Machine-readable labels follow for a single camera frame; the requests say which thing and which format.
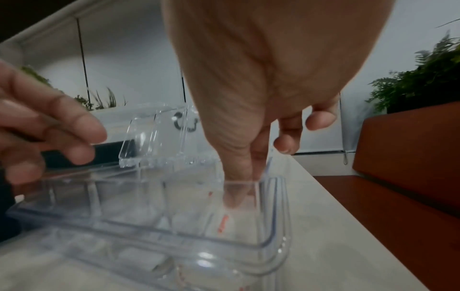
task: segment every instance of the clear plastic container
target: clear plastic container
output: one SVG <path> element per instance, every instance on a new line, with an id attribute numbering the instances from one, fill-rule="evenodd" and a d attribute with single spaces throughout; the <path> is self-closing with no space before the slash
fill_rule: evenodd
<path id="1" fill-rule="evenodd" d="M 225 182 L 200 134 L 190 107 L 135 117 L 120 165 L 48 173 L 8 214 L 44 226 L 43 246 L 158 290 L 282 290 L 284 179 L 269 162 L 260 181 Z"/>

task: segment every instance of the potted plant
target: potted plant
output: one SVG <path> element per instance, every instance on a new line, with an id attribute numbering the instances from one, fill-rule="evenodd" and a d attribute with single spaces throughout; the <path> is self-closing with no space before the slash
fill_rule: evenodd
<path id="1" fill-rule="evenodd" d="M 460 100 L 460 41 L 447 33 L 433 51 L 416 52 L 417 68 L 371 83 L 375 111 L 401 112 Z"/>

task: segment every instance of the red marking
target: red marking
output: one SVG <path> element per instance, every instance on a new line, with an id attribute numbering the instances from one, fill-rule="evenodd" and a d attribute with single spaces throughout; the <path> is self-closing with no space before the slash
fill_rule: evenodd
<path id="1" fill-rule="evenodd" d="M 227 221 L 229 220 L 228 215 L 224 215 L 222 218 L 222 221 L 220 222 L 219 228 L 217 229 L 218 233 L 222 233 L 225 230 L 225 225 L 227 224 Z"/>

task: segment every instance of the white table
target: white table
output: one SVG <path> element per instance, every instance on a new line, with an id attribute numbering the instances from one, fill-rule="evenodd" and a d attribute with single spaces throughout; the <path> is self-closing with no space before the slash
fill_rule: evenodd
<path id="1" fill-rule="evenodd" d="M 277 154 L 273 166 L 287 171 L 294 236 L 281 270 L 283 291 L 427 290 L 292 157 Z M 0 247 L 0 291 L 134 290 L 108 273 L 38 251 L 33 239 Z"/>

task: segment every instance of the hand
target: hand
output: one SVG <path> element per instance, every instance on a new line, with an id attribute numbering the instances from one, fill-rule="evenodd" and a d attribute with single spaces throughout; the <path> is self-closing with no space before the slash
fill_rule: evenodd
<path id="1" fill-rule="evenodd" d="M 339 92 L 373 48 L 394 0 L 164 0 L 163 16 L 226 179 L 256 180 L 274 146 L 299 149 L 336 119 Z"/>
<path id="2" fill-rule="evenodd" d="M 45 142 L 37 146 L 11 130 Z M 40 148 L 59 150 L 79 165 L 93 160 L 90 143 L 106 138 L 102 124 L 78 102 L 0 60 L 0 163 L 10 183 L 41 177 L 45 162 Z"/>

